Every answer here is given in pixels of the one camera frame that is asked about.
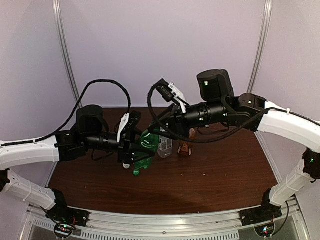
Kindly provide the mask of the green plastic bottle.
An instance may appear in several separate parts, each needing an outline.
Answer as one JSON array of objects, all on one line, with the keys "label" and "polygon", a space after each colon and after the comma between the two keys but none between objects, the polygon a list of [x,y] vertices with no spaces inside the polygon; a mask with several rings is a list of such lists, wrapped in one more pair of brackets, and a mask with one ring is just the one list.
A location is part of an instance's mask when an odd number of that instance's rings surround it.
[{"label": "green plastic bottle", "polygon": [[[155,155],[158,151],[158,145],[159,145],[159,135],[150,133],[148,130],[145,130],[138,140],[138,145],[143,148],[143,150],[150,150],[154,151]],[[154,157],[141,160],[139,162],[134,163],[134,167],[137,170],[141,169],[148,169],[152,162],[153,162]]]}]

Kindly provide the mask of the white bottle cap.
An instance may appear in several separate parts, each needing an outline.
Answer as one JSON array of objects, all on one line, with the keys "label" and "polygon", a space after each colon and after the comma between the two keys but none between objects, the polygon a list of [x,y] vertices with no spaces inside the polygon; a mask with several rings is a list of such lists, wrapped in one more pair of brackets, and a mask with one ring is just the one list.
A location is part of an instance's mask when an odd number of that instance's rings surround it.
[{"label": "white bottle cap", "polygon": [[127,170],[127,169],[130,168],[131,165],[130,165],[130,164],[123,163],[122,166],[123,166],[124,169]]}]

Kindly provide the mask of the green bottle cap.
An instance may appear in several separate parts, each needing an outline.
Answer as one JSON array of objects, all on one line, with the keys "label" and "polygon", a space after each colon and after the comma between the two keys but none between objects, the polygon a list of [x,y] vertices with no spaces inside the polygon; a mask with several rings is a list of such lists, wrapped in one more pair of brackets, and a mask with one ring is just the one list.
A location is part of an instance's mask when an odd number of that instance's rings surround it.
[{"label": "green bottle cap", "polygon": [[135,176],[135,177],[139,177],[140,176],[140,170],[139,169],[134,169],[132,174]]}]

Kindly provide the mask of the clear water bottle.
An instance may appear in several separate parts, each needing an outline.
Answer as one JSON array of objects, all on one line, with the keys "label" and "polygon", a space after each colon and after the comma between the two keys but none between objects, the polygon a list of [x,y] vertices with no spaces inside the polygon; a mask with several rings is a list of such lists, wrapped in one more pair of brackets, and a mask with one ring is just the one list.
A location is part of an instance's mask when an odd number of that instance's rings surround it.
[{"label": "clear water bottle", "polygon": [[160,135],[157,153],[162,159],[170,157],[173,153],[173,140]]}]

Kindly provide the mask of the orange tea bottle red label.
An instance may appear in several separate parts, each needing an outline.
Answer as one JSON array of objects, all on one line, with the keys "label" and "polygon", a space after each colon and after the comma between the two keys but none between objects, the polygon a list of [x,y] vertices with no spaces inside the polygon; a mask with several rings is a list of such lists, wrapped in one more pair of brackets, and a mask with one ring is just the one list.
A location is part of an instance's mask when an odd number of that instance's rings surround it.
[{"label": "orange tea bottle red label", "polygon": [[[194,140],[196,137],[196,131],[194,128],[191,128],[189,130],[189,140]],[[193,143],[192,142],[187,142],[187,141],[179,141],[179,146],[177,149],[177,153],[180,156],[184,157],[190,157],[192,155],[192,150],[193,150]]]}]

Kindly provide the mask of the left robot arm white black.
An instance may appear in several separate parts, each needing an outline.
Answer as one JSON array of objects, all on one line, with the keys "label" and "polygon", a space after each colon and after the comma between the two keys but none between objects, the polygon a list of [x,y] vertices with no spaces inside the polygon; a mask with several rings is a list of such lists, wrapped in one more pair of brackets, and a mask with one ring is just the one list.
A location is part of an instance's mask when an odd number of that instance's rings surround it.
[{"label": "left robot arm white black", "polygon": [[69,162],[84,157],[91,151],[116,153],[118,161],[132,165],[155,156],[157,147],[141,143],[136,136],[141,113],[125,113],[118,132],[111,132],[103,116],[103,108],[87,105],[76,111],[76,122],[70,130],[58,131],[49,137],[28,139],[20,142],[0,143],[0,191],[10,193],[52,212],[61,222],[72,218],[63,193],[41,187],[15,174],[11,168],[42,162]]}]

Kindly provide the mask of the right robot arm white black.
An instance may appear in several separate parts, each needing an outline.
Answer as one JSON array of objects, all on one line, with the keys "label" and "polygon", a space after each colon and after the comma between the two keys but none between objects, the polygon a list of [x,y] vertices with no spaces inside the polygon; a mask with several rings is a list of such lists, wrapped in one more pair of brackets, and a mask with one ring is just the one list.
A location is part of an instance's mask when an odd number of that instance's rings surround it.
[{"label": "right robot arm white black", "polygon": [[164,136],[192,143],[190,130],[221,123],[230,127],[211,142],[224,140],[242,129],[269,133],[306,147],[294,170],[264,194],[256,210],[259,220],[268,220],[290,197],[309,182],[320,178],[320,123],[282,108],[265,98],[244,93],[235,96],[229,73],[211,69],[197,75],[202,102],[190,105],[173,84],[159,80],[147,94],[147,106],[154,119],[149,131],[161,127]]}]

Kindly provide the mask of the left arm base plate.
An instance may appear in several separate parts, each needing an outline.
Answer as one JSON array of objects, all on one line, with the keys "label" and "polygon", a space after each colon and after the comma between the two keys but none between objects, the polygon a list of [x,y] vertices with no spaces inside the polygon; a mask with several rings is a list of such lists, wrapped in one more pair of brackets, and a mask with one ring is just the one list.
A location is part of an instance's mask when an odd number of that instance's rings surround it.
[{"label": "left arm base plate", "polygon": [[77,227],[86,227],[89,219],[89,212],[86,210],[58,205],[46,210],[45,213],[55,223],[66,223]]}]

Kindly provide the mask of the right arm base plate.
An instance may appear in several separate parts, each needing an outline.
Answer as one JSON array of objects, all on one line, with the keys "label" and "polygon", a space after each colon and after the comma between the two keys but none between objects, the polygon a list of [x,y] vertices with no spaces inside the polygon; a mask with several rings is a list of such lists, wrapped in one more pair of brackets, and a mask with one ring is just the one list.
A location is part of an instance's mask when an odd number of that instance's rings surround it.
[{"label": "right arm base plate", "polygon": [[272,219],[279,218],[282,215],[281,207],[270,203],[254,208],[244,209],[239,212],[242,226],[271,221]]}]

